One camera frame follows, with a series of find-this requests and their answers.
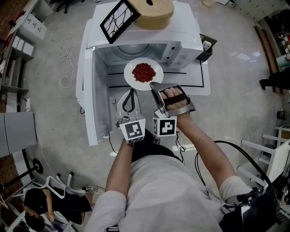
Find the red beans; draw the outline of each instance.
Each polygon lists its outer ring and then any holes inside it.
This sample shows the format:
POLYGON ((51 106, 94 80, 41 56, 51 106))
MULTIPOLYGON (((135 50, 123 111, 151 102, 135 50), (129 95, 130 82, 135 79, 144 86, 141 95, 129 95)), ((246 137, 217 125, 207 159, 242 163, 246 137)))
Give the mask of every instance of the red beans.
POLYGON ((156 75, 156 72, 149 64, 139 63, 133 69, 132 74, 134 74, 136 81, 149 82, 153 80, 153 77, 156 75))

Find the gray floor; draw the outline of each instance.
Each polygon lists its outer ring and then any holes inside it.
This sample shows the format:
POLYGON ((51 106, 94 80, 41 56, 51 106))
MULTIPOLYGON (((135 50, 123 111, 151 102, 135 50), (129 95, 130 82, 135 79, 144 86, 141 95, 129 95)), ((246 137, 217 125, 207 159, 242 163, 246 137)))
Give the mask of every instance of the gray floor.
MULTIPOLYGON (((199 21, 201 32, 217 39, 214 54, 208 61, 211 94, 191 96, 197 109, 192 117, 214 140, 227 140, 239 145, 241 139, 262 142, 262 133, 274 135, 276 112, 281 109, 281 99, 271 89, 262 91, 259 86, 258 80, 269 73, 262 45, 253 28, 254 22, 220 4, 207 8, 199 0, 186 2, 190 3, 199 21)), ((30 90, 28 97, 35 113, 37 132, 53 173, 60 173, 66 178, 73 171, 77 186, 97 184, 104 187, 114 160, 109 141, 103 140, 97 147, 88 145, 85 115, 79 112, 75 87, 63 89, 59 85, 61 77, 71 75, 70 63, 58 62, 59 46, 50 40, 52 38, 59 44, 73 36, 77 44, 72 54, 75 78, 82 34, 86 21, 92 17, 95 4, 91 0, 77 2, 67 14, 61 11, 48 18, 48 35, 37 44, 35 58, 25 67, 24 86, 30 90)), ((64 46, 70 51, 73 43, 68 40, 64 46)), ((149 119, 155 109, 153 98, 140 96, 140 102, 143 113, 149 119)), ((114 148, 118 150, 122 136, 115 127, 111 138, 114 148)), ((183 145, 190 144, 183 135, 180 141, 183 145)), ((162 139, 161 144, 174 148, 175 138, 162 139)), ((245 163, 243 157, 232 149, 222 148, 235 168, 245 163)), ((253 150, 245 149, 256 155, 253 150)), ((31 160, 36 157, 44 165, 44 175, 38 177, 50 175, 40 146, 27 150, 31 160)), ((184 158, 186 166, 198 179, 194 169, 195 153, 189 150, 184 158)), ((205 168, 202 166, 201 169, 205 181, 213 184, 205 168)))

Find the white chair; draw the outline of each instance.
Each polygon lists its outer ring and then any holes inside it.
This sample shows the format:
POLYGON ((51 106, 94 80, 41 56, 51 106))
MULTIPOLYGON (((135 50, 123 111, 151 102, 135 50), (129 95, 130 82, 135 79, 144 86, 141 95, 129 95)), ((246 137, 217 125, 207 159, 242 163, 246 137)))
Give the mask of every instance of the white chair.
MULTIPOLYGON (((46 178, 46 182, 44 185, 40 185, 41 187, 36 187, 38 189, 45 189, 48 188, 50 191, 52 191, 55 195, 57 195, 59 198, 64 199, 65 196, 65 192, 66 192, 66 185, 64 185, 63 183, 58 182, 55 178, 53 178, 52 176, 48 176, 46 178), (61 190, 63 190, 63 194, 60 195, 58 192, 56 192, 54 188, 59 188, 61 190)), ((30 190, 31 188, 24 188, 23 189, 23 196, 25 197, 26 193, 28 190, 30 190)))
MULTIPOLYGON (((281 173, 285 169, 286 162, 288 159, 288 154, 289 154, 289 141, 290 140, 274 137, 271 135, 264 135, 264 134, 262 134, 262 137, 276 140, 280 142, 279 144, 283 142, 283 144, 277 146, 276 149, 271 149, 271 148, 268 148, 268 147, 265 147, 256 143, 252 143, 246 140, 242 140, 242 144, 271 154, 270 160, 264 157, 259 157, 258 160, 268 165, 268 170, 267 170, 266 175, 268 176, 270 181, 273 182, 278 176, 281 175, 281 173)), ((254 182, 261 185, 264 189, 266 189, 266 187, 268 186, 266 181, 260 179, 259 177, 245 170, 243 167, 238 167, 237 170, 243 173, 244 175, 246 175, 248 178, 250 178, 254 182)))
POLYGON ((84 194, 86 194, 86 188, 82 188, 82 189, 75 189, 75 188, 71 188, 71 181, 72 181, 72 177, 74 176, 74 173, 73 172, 70 172, 70 174, 68 175, 68 180, 67 180, 67 183, 64 184, 61 179, 60 179, 60 174, 57 173, 56 175, 56 180, 64 185, 66 187, 66 191, 68 193, 71 193, 71 194, 76 194, 76 195, 79 195, 79 196, 82 196, 84 194))
MULTIPOLYGON (((290 131, 290 125, 282 125, 282 126, 276 126, 275 127, 276 130, 278 130, 278 138, 281 139, 282 137, 282 131, 290 131)), ((277 141, 277 147, 281 145, 281 141, 278 140, 277 141)))

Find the white cabinet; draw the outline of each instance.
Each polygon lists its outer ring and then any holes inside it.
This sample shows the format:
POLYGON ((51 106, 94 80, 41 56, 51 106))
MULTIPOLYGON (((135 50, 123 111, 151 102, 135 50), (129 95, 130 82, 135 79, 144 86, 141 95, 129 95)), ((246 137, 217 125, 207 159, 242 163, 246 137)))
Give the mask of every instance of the white cabinet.
POLYGON ((19 27, 19 34, 32 43, 44 39, 47 27, 32 14, 29 14, 19 27))
POLYGON ((112 130, 107 68, 94 48, 85 51, 83 93, 87 136, 93 146, 112 130))

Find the electrical outlet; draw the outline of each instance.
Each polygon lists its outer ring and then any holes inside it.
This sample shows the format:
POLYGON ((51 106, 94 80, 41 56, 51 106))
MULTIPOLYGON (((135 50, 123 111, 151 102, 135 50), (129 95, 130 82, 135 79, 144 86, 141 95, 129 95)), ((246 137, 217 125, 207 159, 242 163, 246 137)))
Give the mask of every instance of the electrical outlet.
POLYGON ((31 109, 30 109, 30 98, 27 98, 26 99, 26 107, 25 107, 25 111, 26 112, 30 112, 31 109))

